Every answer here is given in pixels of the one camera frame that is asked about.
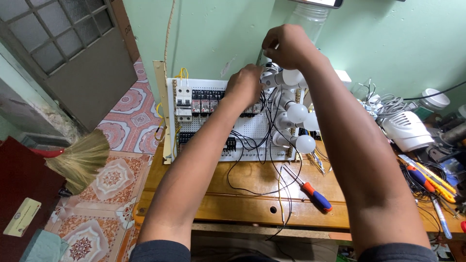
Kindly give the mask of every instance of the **white perforated board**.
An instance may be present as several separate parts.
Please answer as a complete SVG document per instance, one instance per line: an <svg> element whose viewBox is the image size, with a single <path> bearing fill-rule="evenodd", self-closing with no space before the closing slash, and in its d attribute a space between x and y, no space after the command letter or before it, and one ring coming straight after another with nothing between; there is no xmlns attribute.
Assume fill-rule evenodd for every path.
<svg viewBox="0 0 466 262"><path fill-rule="evenodd" d="M170 112L170 126L172 127L171 130L175 130L175 107L173 104L173 98L176 94L173 93L173 85L172 80L176 79L177 86L179 87L181 84L180 79L178 78L168 78L167 79L167 87L168 87L168 102L169 102L169 112ZM193 90L212 90L212 91L225 91L226 85L228 81L222 80L205 80L205 79L183 79L183 86L189 85ZM301 98L300 103L302 103L302 99L304 97L304 91L301 91ZM196 132L199 128L201 128L201 121L200 117L193 117L192 122L179 122L182 126L180 132ZM266 135L268 131L268 120L266 117L265 112L258 114L254 117L239 117L236 120L233 130L237 131L238 133L253 138L257 143L260 142ZM175 143L175 136L170 136L170 147L173 148L173 144ZM220 157L220 161L236 161L241 156L242 145L241 142L238 141L236 138L236 151L222 153ZM259 153L256 150L247 151L244 150L241 161L261 161L270 160L270 153L272 154L272 160L293 160L296 151L293 149L292 157L287 156L288 148L286 147L277 147L273 143L269 143L270 138L267 140L267 152L265 151L265 144L264 143L259 148Z"/></svg>

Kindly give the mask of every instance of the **door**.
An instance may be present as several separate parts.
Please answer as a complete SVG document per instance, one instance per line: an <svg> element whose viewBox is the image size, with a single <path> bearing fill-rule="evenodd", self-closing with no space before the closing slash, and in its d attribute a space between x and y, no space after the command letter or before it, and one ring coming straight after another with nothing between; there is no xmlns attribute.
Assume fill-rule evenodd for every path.
<svg viewBox="0 0 466 262"><path fill-rule="evenodd" d="M137 80L115 25L108 0L0 0L3 43L88 131Z"/></svg>

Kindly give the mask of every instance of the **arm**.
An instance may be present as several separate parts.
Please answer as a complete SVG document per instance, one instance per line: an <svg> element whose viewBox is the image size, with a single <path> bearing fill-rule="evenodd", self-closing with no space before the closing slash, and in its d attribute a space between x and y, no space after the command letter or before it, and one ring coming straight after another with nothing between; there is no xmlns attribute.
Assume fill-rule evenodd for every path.
<svg viewBox="0 0 466 262"><path fill-rule="evenodd" d="M152 199L138 243L170 240L191 246L191 226L236 119L259 100L262 68L232 75L215 112L176 157Z"/></svg>
<svg viewBox="0 0 466 262"><path fill-rule="evenodd" d="M271 29L262 48L280 66L300 70L308 83L325 148L346 199L358 254L395 242L430 248L391 147L373 118L342 84L328 58L296 25Z"/></svg>

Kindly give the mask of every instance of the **straw broom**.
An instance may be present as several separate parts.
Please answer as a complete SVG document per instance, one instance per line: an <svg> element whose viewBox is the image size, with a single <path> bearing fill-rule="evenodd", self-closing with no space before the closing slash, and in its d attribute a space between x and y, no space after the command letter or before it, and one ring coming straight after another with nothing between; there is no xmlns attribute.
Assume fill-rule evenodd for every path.
<svg viewBox="0 0 466 262"><path fill-rule="evenodd" d="M95 129L70 147L57 151L31 149L45 158L47 166L66 178L66 188L81 193L106 165L110 145L102 130Z"/></svg>

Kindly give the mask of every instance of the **red broom handle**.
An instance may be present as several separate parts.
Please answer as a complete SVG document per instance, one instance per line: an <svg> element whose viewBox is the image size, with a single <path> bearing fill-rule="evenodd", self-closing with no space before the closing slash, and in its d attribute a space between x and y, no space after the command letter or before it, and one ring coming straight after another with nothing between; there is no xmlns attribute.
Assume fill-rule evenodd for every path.
<svg viewBox="0 0 466 262"><path fill-rule="evenodd" d="M32 149L30 148L30 150L34 153L36 153L37 155L43 157L43 158L54 158L54 157L58 157L59 155L63 154L63 152L65 152L64 149L61 149L61 150L56 150L56 151L46 151L46 150L40 150L40 149Z"/></svg>

